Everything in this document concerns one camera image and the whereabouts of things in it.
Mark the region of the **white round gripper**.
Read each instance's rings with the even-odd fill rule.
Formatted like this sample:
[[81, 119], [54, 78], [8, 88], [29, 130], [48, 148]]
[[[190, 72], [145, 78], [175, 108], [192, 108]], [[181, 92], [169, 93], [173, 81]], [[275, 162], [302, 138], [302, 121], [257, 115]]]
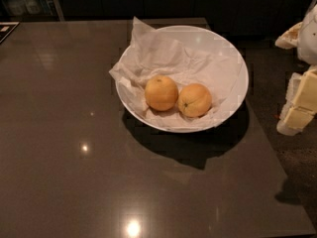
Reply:
[[[281, 49], [297, 47], [298, 57], [317, 64], [317, 5], [299, 22], [285, 31], [274, 43]], [[317, 114], [317, 68], [294, 73], [287, 85], [276, 130], [286, 136], [301, 133]]]

